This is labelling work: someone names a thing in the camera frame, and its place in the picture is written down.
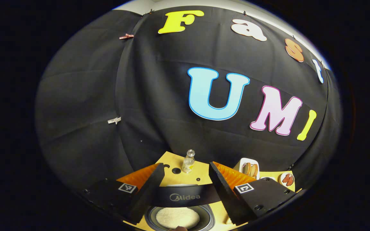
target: yellow table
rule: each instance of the yellow table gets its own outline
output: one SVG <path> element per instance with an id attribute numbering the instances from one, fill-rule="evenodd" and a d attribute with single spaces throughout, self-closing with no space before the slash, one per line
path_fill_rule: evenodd
<path id="1" fill-rule="evenodd" d="M 192 168 L 192 171 L 188 174 L 181 171 L 180 174 L 174 174 L 172 172 L 173 168 L 182 168 L 182 162 L 185 158 L 184 156 L 178 156 L 170 152 L 166 152 L 161 156 L 161 158 L 157 161 L 157 163 L 163 163 L 163 164 L 169 164 L 169 168 L 165 169 L 165 177 L 163 178 L 160 187 L 165 187 L 169 184 L 212 184 L 212 181 L 209 177 L 209 164 L 202 163 L 199 161 L 195 161 L 194 167 Z M 282 172 L 262 172 L 261 171 L 261 177 L 274 177 L 277 181 L 279 181 L 279 176 L 284 172 L 290 172 L 292 174 L 292 171 L 282 171 Z M 288 187 L 290 190 L 295 191 L 295 182 L 291 186 Z M 215 225 L 211 230 L 215 231 L 228 231 L 232 230 L 236 227 L 240 227 L 245 224 L 236 226 L 234 224 L 226 224 L 226 220 L 228 219 L 228 214 L 226 213 L 226 210 L 224 208 L 224 205 L 221 201 L 211 203 L 209 206 L 212 209 L 212 212 L 215 217 Z M 142 220 L 137 225 L 132 225 L 134 227 L 147 230 L 147 231 L 153 231 L 152 228 L 148 226 L 148 224 L 145 221 L 145 216 L 142 217 Z"/>

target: bottle cap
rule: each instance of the bottle cap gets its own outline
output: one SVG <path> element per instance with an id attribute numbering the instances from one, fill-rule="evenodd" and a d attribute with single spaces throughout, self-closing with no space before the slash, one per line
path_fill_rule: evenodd
<path id="1" fill-rule="evenodd" d="M 189 149 L 189 150 L 187 151 L 186 155 L 188 155 L 188 156 L 192 157 L 192 156 L 194 156 L 194 155 L 195 155 L 195 151 L 194 151 L 194 150 L 192 150 L 192 149 Z"/>

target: black fabric backdrop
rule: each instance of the black fabric backdrop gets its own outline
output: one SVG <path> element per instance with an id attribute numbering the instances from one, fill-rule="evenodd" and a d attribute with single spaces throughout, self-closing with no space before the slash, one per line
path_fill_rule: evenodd
<path id="1" fill-rule="evenodd" d="M 205 15 L 196 16 L 183 32 L 159 35 L 165 14 L 181 10 Z M 267 41 L 233 32 L 232 19 L 255 23 Z M 125 33 L 135 37 L 119 40 Z M 74 35 L 42 77 L 35 112 L 44 156 L 75 188 L 146 167 L 165 151 L 185 155 L 188 149 L 196 151 L 198 161 L 229 167 L 243 157 L 257 160 L 262 171 L 284 171 L 295 164 L 297 187 L 309 188 L 335 150 L 341 99 L 333 73 L 318 61 L 325 80 L 320 84 L 315 56 L 295 41 L 305 59 L 297 62 L 285 51 L 285 38 L 295 41 L 265 22 L 216 7 L 181 6 L 143 17 L 111 11 Z M 219 73 L 210 97 L 218 108 L 228 99 L 226 74 L 250 78 L 235 116 L 212 121 L 191 111 L 191 67 Z M 249 127 L 261 109 L 264 85 L 280 90 L 282 106 L 292 96 L 303 102 L 289 136 Z M 307 138 L 298 141 L 310 109 L 317 117 Z M 122 118 L 117 125 L 107 123 L 117 116 Z"/>

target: cutout letter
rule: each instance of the cutout letter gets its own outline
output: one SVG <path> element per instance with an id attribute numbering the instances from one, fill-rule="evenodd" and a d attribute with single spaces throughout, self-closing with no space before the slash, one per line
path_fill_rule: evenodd
<path id="1" fill-rule="evenodd" d="M 276 133 L 282 136 L 289 135 L 298 110 L 302 106 L 302 101 L 297 97 L 292 97 L 285 107 L 282 108 L 281 94 L 278 89 L 271 86 L 263 86 L 262 92 L 265 98 L 261 112 L 257 120 L 251 123 L 250 127 L 258 131 L 265 130 L 265 121 L 269 116 L 268 130 L 270 132 L 282 122 L 281 126 L 276 129 Z"/>
<path id="2" fill-rule="evenodd" d="M 244 75 L 228 73 L 226 79 L 231 82 L 228 102 L 223 108 L 214 108 L 209 104 L 209 95 L 212 81 L 218 78 L 219 73 L 208 68 L 192 67 L 188 75 L 191 76 L 189 107 L 195 114 L 208 120 L 227 120 L 233 117 L 238 111 L 243 89 L 250 81 Z"/>
<path id="3" fill-rule="evenodd" d="M 285 49 L 286 52 L 288 52 L 288 55 L 296 59 L 296 61 L 302 63 L 304 61 L 304 56 L 302 55 L 302 48 L 289 38 L 285 39 L 285 43 L 287 45 L 285 46 Z"/>
<path id="4" fill-rule="evenodd" d="M 262 29 L 258 25 L 242 19 L 233 19 L 232 22 L 236 24 L 232 25 L 231 29 L 237 32 L 238 34 L 252 36 L 259 41 L 267 40 L 267 38 L 263 35 Z"/>
<path id="5" fill-rule="evenodd" d="M 298 140 L 304 141 L 306 139 L 306 135 L 308 134 L 309 129 L 311 128 L 312 123 L 315 118 L 316 118 L 316 112 L 314 110 L 310 110 L 308 121 L 306 122 L 306 125 L 304 129 L 302 130 L 302 132 L 298 135 L 297 137 Z"/>
<path id="6" fill-rule="evenodd" d="M 321 68 L 318 65 L 318 62 L 315 59 L 312 59 L 312 62 L 315 64 L 316 72 L 318 73 L 319 82 L 320 83 L 323 83 L 323 77 L 322 77 L 322 74 L 321 74 Z"/>
<path id="7" fill-rule="evenodd" d="M 194 15 L 201 17 L 204 16 L 204 12 L 200 10 L 185 10 L 167 13 L 166 16 L 168 18 L 163 28 L 159 29 L 158 34 L 184 31 L 185 27 L 181 26 L 181 22 L 185 22 L 185 25 L 191 25 L 195 20 Z"/>

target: letter u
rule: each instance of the letter u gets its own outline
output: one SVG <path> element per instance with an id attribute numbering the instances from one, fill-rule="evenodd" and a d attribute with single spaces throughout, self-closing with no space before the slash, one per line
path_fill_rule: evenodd
<path id="1" fill-rule="evenodd" d="M 214 108 L 209 104 L 209 95 L 212 81 L 218 78 L 219 73 L 209 68 L 192 67 L 188 75 L 191 76 L 189 107 L 195 114 L 208 120 L 227 120 L 233 117 L 241 103 L 243 89 L 250 82 L 244 75 L 228 73 L 226 79 L 231 83 L 228 102 L 223 108 Z"/>

